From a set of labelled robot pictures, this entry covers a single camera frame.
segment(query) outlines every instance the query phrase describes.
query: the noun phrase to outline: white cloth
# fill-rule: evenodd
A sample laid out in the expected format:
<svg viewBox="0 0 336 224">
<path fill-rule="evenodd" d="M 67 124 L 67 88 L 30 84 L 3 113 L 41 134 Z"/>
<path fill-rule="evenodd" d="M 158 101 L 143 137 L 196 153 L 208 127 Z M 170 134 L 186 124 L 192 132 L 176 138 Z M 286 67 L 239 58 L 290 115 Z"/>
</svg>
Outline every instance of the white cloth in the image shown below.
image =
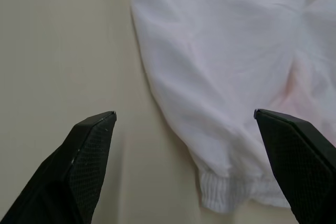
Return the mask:
<svg viewBox="0 0 336 224">
<path fill-rule="evenodd" d="M 132 0 L 132 10 L 152 92 L 198 165 L 203 206 L 288 206 L 253 112 L 292 114 L 336 140 L 336 0 Z"/>
</svg>

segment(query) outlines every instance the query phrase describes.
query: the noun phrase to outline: beige table surface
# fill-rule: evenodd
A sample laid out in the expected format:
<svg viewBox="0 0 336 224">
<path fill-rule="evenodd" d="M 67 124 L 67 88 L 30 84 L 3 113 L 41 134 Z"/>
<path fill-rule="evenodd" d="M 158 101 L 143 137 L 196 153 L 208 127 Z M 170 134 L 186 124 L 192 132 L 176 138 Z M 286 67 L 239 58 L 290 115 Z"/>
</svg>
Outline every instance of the beige table surface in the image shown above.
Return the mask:
<svg viewBox="0 0 336 224">
<path fill-rule="evenodd" d="M 195 166 L 141 66 L 129 0 L 0 0 L 0 217 L 78 121 L 116 110 L 93 223 L 296 223 L 249 202 L 199 206 Z"/>
</svg>

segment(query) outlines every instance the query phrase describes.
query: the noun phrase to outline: white fabric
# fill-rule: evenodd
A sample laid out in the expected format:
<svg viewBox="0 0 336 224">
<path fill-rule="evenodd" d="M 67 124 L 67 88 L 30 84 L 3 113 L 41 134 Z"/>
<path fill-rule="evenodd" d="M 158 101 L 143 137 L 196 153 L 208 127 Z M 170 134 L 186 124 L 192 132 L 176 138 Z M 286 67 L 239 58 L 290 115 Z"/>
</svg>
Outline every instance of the white fabric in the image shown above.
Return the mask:
<svg viewBox="0 0 336 224">
<path fill-rule="evenodd" d="M 336 140 L 336 0 L 132 0 L 132 10 L 152 92 L 199 167 L 203 205 L 288 206 L 253 112 L 292 114 Z"/>
</svg>

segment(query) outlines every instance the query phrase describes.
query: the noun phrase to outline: elastic cuff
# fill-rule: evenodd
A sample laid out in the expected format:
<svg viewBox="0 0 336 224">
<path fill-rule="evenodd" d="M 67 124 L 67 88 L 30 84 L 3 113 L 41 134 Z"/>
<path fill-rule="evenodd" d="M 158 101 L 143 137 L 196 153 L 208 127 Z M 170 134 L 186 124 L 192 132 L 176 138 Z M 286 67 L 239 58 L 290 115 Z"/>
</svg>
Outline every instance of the elastic cuff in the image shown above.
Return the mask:
<svg viewBox="0 0 336 224">
<path fill-rule="evenodd" d="M 202 205 L 215 212 L 228 213 L 247 199 L 276 207 L 289 207 L 275 179 L 223 178 L 200 173 Z"/>
</svg>

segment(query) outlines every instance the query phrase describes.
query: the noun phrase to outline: wrinkled fabric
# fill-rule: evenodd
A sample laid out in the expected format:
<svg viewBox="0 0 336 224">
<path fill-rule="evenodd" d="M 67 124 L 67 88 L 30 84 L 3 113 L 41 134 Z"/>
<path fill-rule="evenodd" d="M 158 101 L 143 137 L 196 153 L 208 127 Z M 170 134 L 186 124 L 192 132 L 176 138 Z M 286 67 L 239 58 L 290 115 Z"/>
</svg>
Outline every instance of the wrinkled fabric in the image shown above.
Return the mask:
<svg viewBox="0 0 336 224">
<path fill-rule="evenodd" d="M 154 97 L 200 171 L 203 206 L 287 207 L 255 108 L 336 143 L 336 0 L 132 0 Z"/>
</svg>

